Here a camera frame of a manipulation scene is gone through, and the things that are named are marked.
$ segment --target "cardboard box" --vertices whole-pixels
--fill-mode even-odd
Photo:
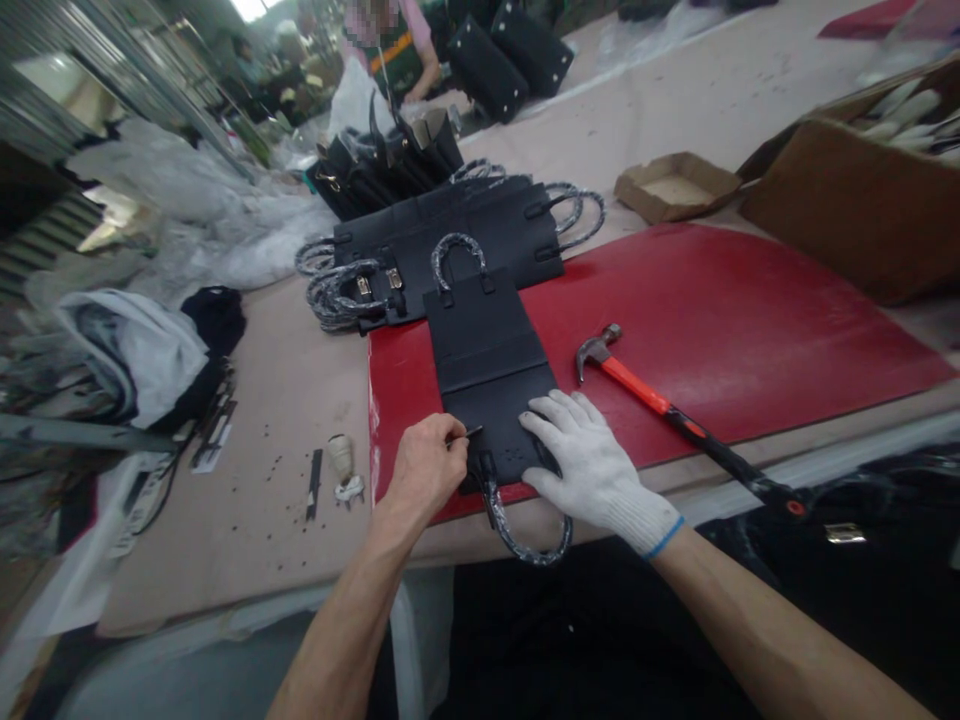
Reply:
[[[617,178],[616,198],[651,225],[701,215],[725,205],[740,178],[693,153],[674,153],[634,165]]]
[[[960,107],[960,57],[878,84],[801,118],[738,173],[740,213],[842,275],[883,305],[960,282],[960,168],[864,138],[848,123],[890,90],[925,76],[937,113]]]

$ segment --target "black bag stack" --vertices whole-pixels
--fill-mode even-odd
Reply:
[[[442,185],[463,165],[450,118],[431,110],[383,135],[370,98],[370,133],[347,130],[304,172],[307,185],[340,220],[353,220]]]
[[[504,0],[489,34],[467,15],[447,50],[467,95],[502,123],[513,120],[529,96],[554,97],[574,57],[516,0]]]

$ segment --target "hand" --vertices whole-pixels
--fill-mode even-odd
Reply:
[[[403,104],[410,105],[415,102],[420,102],[423,98],[426,97],[426,93],[418,91],[416,88],[408,92],[403,96]]]
[[[453,415],[431,415],[408,427],[397,448],[390,489],[378,508],[423,532],[466,477],[466,433]]]
[[[640,484],[637,470],[600,411],[581,393],[551,390],[534,398],[520,424],[540,438],[563,478],[529,468],[523,481],[567,515],[612,530],[649,560],[673,537],[683,518],[668,500]]]

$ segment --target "forearm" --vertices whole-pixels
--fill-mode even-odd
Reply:
[[[268,718],[366,715],[390,608],[419,534],[374,513],[363,549],[310,624]]]
[[[439,79],[440,61],[436,55],[432,58],[423,59],[423,72],[420,74],[420,79],[417,80],[417,84],[413,86],[408,95],[420,99],[425,98],[427,93],[430,92],[430,88],[432,88]]]
[[[767,718],[930,718],[862,656],[688,527],[652,561]]]

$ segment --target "hammer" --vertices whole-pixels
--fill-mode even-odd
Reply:
[[[608,345],[612,345],[623,336],[619,325],[610,324],[603,329],[600,337],[590,338],[577,350],[577,379],[583,384],[583,366],[588,361],[596,363],[600,369],[640,398],[654,412],[663,417],[683,437],[702,450],[717,465],[740,481],[762,503],[786,512],[794,519],[803,517],[807,508],[797,492],[768,478],[743,457],[735,453],[729,445],[720,442],[707,432],[702,425],[690,419],[686,413],[663,397],[652,387],[630,372],[627,367],[610,354]]]

